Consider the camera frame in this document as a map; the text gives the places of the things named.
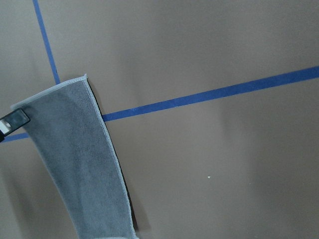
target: horizontal blue tape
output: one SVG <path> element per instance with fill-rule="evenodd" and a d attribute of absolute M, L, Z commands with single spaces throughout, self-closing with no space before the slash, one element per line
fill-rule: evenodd
<path fill-rule="evenodd" d="M 37 0 L 33 0 L 33 5 L 34 5 L 34 10 L 35 10 L 36 17 L 38 19 L 38 23 L 39 23 L 39 26 L 40 26 L 40 30 L 41 30 L 41 34 L 42 34 L 42 38 L 43 38 L 43 42 L 44 42 L 44 46 L 45 46 L 45 50 L 46 50 L 46 53 L 47 53 L 48 58 L 49 58 L 49 62 L 50 62 L 52 74 L 53 74 L 53 77 L 54 77 L 54 81 L 55 81 L 55 84 L 57 85 L 57 84 L 60 83 L 60 78 L 59 78 L 58 72 L 56 70 L 53 54 L 52 54 L 52 51 L 51 51 L 51 47 L 50 47 L 48 36 L 46 34 L 46 30 L 45 30 L 45 27 L 44 27 L 43 18 L 42 18 L 42 15 L 41 15 L 41 11 L 40 11 L 40 7 L 39 7 L 38 1 Z"/>
<path fill-rule="evenodd" d="M 143 115 L 155 111 L 162 111 L 170 108 L 190 105 L 203 101 L 233 96 L 237 94 L 258 91 L 275 86 L 291 84 L 295 82 L 310 80 L 319 77 L 319 66 L 293 71 L 277 76 L 271 76 L 255 81 L 241 83 L 233 86 L 227 86 L 216 90 L 206 91 L 194 95 L 175 98 L 172 100 L 157 102 L 150 105 L 131 108 L 128 110 L 118 111 L 106 115 L 102 115 L 104 122 L 123 119 L 131 116 Z"/>
<path fill-rule="evenodd" d="M 9 135 L 4 138 L 4 141 L 2 143 L 18 140 L 18 139 L 23 139 L 23 138 L 29 138 L 29 135 L 27 133 L 18 133 L 14 135 Z"/>

